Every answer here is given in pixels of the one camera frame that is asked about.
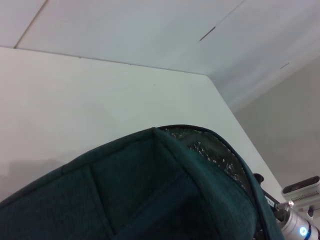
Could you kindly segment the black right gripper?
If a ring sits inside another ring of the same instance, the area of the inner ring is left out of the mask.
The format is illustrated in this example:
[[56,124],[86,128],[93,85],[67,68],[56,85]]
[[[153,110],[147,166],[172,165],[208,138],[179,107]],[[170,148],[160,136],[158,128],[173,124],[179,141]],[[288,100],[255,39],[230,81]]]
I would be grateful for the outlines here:
[[[264,177],[260,175],[259,173],[254,173],[253,174],[255,179],[257,180],[258,184],[261,186],[261,183],[264,181]],[[267,193],[264,189],[262,190],[264,193],[264,197],[267,200],[267,203],[269,204],[275,218],[277,220],[281,220],[283,217],[281,216],[282,213],[280,210],[277,209],[277,205],[280,203],[277,201],[274,197],[272,197],[269,193]]]

